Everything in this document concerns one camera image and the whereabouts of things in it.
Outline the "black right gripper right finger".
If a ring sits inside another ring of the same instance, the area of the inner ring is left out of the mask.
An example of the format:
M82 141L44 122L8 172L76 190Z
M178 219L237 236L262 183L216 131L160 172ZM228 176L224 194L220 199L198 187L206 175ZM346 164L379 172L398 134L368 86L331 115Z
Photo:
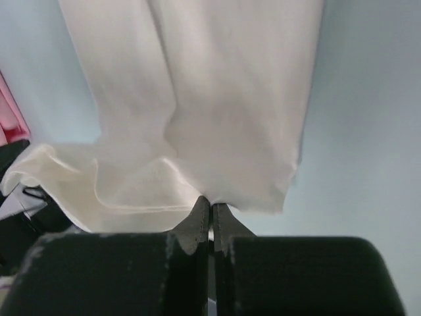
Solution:
M235 218L225 203L212 206L212 217L217 315L235 315L234 264L230 245L233 238L255 237L255 234Z

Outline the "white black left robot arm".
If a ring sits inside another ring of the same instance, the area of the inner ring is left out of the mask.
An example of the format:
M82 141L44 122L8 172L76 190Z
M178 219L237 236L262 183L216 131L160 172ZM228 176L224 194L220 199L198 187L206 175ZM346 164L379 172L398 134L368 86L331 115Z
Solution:
M22 274L49 238L81 233L39 185L17 184L1 193L1 288Z

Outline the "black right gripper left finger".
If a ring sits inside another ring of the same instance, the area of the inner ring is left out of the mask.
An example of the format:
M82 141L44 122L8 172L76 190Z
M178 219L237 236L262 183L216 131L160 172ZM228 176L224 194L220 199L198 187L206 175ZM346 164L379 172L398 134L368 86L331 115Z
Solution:
M209 201L198 197L168 235L168 315L207 314L210 209Z

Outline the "white t shirt with print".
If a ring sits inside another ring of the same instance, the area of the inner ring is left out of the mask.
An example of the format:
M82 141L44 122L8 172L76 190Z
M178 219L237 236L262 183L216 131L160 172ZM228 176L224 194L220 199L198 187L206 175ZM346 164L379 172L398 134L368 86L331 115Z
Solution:
M160 232L199 196L282 209L321 1L61 1L97 105L91 145L29 147L1 189L41 186L89 232Z

